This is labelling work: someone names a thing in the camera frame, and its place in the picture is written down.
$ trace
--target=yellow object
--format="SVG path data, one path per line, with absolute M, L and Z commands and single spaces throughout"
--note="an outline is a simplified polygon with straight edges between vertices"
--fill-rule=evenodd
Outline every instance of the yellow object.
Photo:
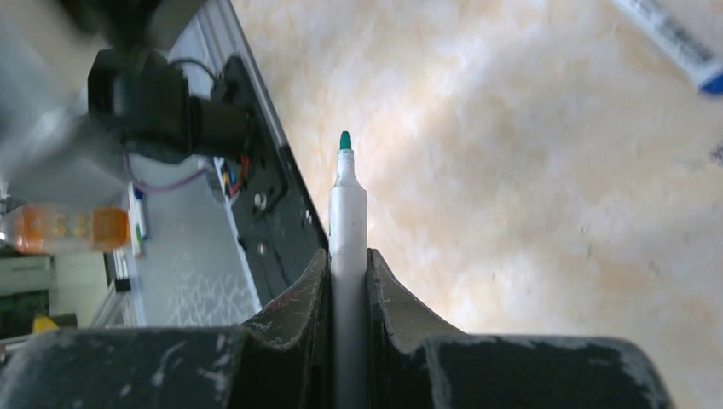
M 54 331 L 57 329 L 58 329 L 58 326 L 55 324 L 55 322 L 53 322 L 53 320 L 51 320 L 48 317 L 40 316 L 40 317 L 37 317 L 32 322 L 32 333 L 33 334 L 39 334 L 39 333 L 47 332 L 47 331 Z
M 130 226 L 128 214 L 113 207 L 25 204 L 0 216 L 0 239 L 26 254 L 113 251 L 128 244 Z

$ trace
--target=black cable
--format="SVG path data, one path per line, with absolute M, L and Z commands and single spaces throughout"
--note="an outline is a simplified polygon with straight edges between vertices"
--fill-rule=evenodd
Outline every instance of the black cable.
M 176 58 L 175 60 L 169 61 L 168 64 L 172 65 L 172 66 L 182 66 L 185 64 L 197 66 L 197 67 L 200 67 L 201 69 L 203 69 L 205 71 L 205 73 L 207 73 L 208 76 L 211 77 L 212 82 L 215 83 L 218 80 L 218 75 L 213 73 L 213 71 L 211 71 L 211 69 L 206 64 L 204 64 L 203 62 L 201 62 L 199 60 L 196 60 L 195 58 L 190 58 L 190 57 Z

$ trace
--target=white marker barrel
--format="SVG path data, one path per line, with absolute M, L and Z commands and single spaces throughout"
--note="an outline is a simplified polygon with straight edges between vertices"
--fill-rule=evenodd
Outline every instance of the white marker barrel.
M 333 405 L 369 408 L 367 386 L 367 191 L 354 174 L 354 151 L 342 134 L 337 180 L 330 193 Z

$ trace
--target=bolt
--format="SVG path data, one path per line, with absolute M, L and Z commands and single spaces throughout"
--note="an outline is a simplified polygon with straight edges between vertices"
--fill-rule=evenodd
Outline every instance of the bolt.
M 253 205 L 259 210 L 266 209 L 266 195 L 263 193 L 256 193 L 253 196 Z

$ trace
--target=orange liquid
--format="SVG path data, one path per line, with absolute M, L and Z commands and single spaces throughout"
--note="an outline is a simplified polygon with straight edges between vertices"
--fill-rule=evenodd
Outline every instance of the orange liquid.
M 52 204 L 29 204 L 15 230 L 15 248 L 29 254 L 112 251 L 130 241 L 128 214 L 112 207 L 66 213 Z

